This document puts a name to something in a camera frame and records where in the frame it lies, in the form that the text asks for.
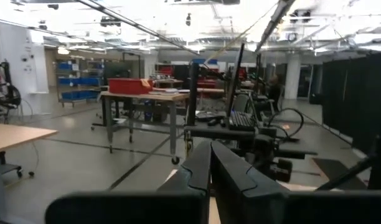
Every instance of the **wooden table top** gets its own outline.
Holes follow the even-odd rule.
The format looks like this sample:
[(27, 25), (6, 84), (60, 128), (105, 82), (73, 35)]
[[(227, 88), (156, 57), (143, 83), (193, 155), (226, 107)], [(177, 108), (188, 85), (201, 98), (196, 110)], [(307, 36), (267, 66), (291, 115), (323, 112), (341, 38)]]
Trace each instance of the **wooden table top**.
[[(197, 91), (200, 93), (223, 93), (223, 89), (216, 89), (216, 88), (198, 88)], [(236, 90), (236, 92), (240, 92), (240, 91), (249, 92), (252, 90), (249, 90), (249, 89)]]
[(116, 97), (128, 97), (137, 99), (149, 99), (149, 100), (164, 100), (164, 101), (180, 101), (189, 98), (188, 93), (177, 93), (173, 95), (157, 95), (157, 94), (140, 94), (140, 95), (128, 95), (128, 94), (116, 94), (109, 91), (101, 92), (101, 96), (116, 96)]
[(182, 80), (155, 80), (156, 83), (183, 83)]
[(46, 138), (57, 133), (58, 131), (56, 130), (0, 124), (0, 152), (10, 147)]

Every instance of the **red bin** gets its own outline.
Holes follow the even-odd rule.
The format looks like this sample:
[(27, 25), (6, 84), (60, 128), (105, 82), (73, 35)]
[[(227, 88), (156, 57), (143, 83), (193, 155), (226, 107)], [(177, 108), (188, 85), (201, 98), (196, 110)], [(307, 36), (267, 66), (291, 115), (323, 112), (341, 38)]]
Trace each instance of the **red bin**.
[(108, 81), (110, 93), (140, 95), (153, 90), (152, 80), (148, 80), (149, 87), (143, 86), (138, 78), (109, 78)]

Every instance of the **keyboard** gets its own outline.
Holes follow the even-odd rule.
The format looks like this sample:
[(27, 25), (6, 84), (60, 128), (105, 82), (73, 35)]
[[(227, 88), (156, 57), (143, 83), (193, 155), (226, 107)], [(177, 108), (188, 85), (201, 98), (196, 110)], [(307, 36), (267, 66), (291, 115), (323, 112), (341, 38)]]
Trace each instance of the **keyboard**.
[(255, 131), (255, 122), (247, 113), (233, 111), (228, 122), (229, 130)]

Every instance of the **ceiling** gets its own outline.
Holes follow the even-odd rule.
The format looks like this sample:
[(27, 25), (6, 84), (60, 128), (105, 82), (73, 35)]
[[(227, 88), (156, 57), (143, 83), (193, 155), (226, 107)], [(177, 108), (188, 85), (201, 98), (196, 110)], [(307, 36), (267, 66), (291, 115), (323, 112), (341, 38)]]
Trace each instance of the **ceiling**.
[[(240, 39), (254, 51), (276, 9), (272, 8), (275, 0), (96, 2), (195, 51), (219, 50), (258, 21)], [(45, 44), (145, 54), (178, 49), (123, 22), (101, 23), (103, 16), (70, 0), (0, 0), (0, 19), (24, 26), (46, 26), (51, 32), (34, 31), (44, 36)], [(239, 43), (227, 50), (236, 50)], [(381, 50), (381, 0), (296, 0), (261, 50), (315, 55)]]

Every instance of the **metal shelving unit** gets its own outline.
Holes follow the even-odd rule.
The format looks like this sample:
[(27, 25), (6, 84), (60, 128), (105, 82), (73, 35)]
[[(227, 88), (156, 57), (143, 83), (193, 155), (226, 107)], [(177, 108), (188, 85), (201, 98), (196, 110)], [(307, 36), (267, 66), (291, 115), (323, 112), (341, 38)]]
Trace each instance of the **metal shelving unit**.
[(102, 62), (94, 60), (70, 59), (56, 61), (58, 101), (72, 106), (79, 101), (98, 98), (102, 84)]

